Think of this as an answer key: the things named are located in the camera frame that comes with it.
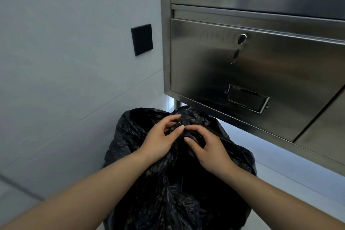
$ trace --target white wall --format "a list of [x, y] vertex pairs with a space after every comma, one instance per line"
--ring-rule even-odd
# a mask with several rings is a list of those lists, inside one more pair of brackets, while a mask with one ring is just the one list
[[160, 0], [0, 0], [0, 26], [0, 174], [34, 194], [97, 171], [125, 110], [168, 108]]

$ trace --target right hand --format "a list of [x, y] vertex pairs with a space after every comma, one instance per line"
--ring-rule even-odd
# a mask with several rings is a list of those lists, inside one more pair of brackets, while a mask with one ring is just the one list
[[200, 164], [210, 173], [221, 178], [229, 169], [236, 169], [237, 166], [231, 161], [228, 153], [226, 152], [223, 143], [218, 136], [214, 135], [206, 128], [200, 125], [188, 125], [185, 127], [187, 130], [194, 130], [199, 132], [204, 137], [206, 145], [201, 148], [197, 142], [189, 137], [184, 140], [192, 148], [196, 154]]

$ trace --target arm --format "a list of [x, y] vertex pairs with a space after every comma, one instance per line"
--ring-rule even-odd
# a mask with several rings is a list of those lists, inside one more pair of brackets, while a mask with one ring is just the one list
[[138, 177], [169, 151], [184, 126], [165, 136], [166, 127], [181, 115], [162, 119], [148, 133], [143, 145], [56, 197], [45, 200], [1, 230], [94, 230], [134, 184]]
[[201, 165], [230, 185], [271, 229], [345, 229], [345, 224], [338, 219], [236, 166], [219, 137], [206, 128], [189, 125], [186, 129], [198, 131], [206, 141], [203, 149], [194, 140], [185, 137], [185, 141], [192, 148]]

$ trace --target trash bag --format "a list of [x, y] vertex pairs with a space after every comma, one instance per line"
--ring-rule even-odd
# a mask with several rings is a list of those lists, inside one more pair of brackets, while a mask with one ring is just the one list
[[[182, 116], [166, 134], [180, 125], [202, 125], [220, 137], [236, 165], [256, 176], [253, 154], [234, 144], [217, 119], [189, 106], [172, 113], [153, 108], [126, 111], [106, 152], [105, 166], [136, 151], [153, 125], [171, 114]], [[198, 132], [185, 130], [168, 154], [151, 165], [121, 199], [104, 221], [106, 229], [235, 230], [244, 226], [251, 208], [230, 186], [200, 165], [184, 136], [205, 146]]]

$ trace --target left hand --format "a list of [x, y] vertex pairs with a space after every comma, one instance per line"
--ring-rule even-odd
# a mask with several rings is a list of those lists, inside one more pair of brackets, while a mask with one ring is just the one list
[[169, 152], [174, 141], [182, 134], [185, 128], [184, 125], [179, 126], [169, 135], [164, 134], [167, 128], [175, 124], [173, 120], [177, 120], [180, 117], [181, 115], [166, 116], [155, 124], [147, 134], [145, 141], [137, 151], [147, 157], [150, 164], [164, 157]]

